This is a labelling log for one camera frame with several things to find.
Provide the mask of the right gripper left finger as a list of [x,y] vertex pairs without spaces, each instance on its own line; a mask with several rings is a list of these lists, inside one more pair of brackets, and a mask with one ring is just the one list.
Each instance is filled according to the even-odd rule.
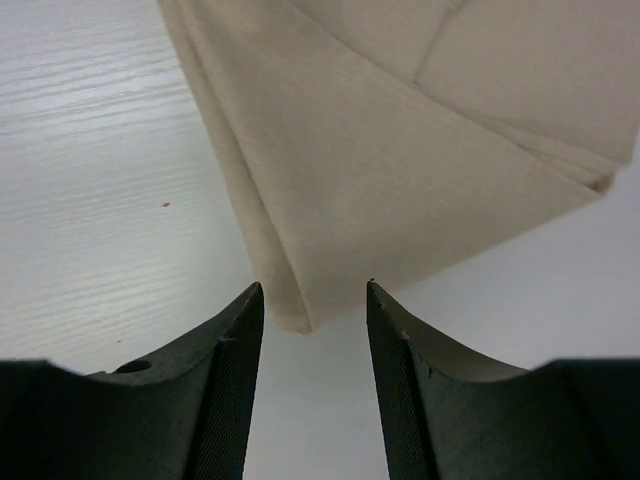
[[218,315],[111,373],[1,365],[5,479],[239,479],[264,327],[250,285]]

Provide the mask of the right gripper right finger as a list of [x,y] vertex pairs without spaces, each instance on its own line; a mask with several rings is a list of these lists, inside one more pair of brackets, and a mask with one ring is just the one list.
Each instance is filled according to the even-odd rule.
[[639,362],[524,370],[423,322],[375,282],[366,325],[393,479],[635,479]]

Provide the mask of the beige cloth napkin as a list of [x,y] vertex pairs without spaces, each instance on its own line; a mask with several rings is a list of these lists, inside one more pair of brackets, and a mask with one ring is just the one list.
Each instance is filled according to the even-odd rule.
[[605,193],[635,1],[163,1],[274,321],[411,284]]

